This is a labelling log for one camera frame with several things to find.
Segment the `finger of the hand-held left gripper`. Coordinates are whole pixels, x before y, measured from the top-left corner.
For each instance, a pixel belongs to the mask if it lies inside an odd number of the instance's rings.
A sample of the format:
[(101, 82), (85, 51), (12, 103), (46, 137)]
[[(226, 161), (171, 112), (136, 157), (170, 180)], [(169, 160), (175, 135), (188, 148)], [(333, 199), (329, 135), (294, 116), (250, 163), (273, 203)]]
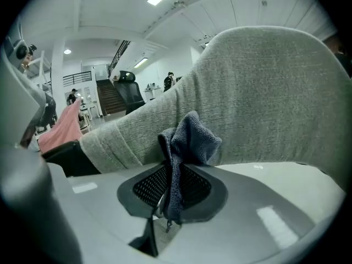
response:
[(1, 47), (1, 145), (28, 147), (55, 111), (53, 97), (18, 71)]

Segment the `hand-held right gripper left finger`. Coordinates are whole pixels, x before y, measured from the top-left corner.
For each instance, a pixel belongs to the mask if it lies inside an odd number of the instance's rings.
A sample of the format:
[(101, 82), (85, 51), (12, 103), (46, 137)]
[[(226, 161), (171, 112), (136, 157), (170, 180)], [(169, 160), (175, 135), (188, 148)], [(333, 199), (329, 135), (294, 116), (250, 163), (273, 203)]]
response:
[(117, 190), (151, 165), (100, 175), (67, 178), (50, 163), (54, 192), (79, 244), (81, 263), (161, 263), (129, 244), (142, 236), (147, 220), (131, 216)]

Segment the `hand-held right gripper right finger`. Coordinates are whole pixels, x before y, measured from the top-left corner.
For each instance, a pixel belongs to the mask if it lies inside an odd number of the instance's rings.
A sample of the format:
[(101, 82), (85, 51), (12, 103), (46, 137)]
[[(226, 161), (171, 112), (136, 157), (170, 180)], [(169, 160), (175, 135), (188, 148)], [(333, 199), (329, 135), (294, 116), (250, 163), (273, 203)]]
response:
[(294, 245), (314, 223), (264, 183), (216, 167), (201, 170), (228, 190), (223, 208), (209, 221), (183, 224), (159, 254), (162, 263), (292, 263)]

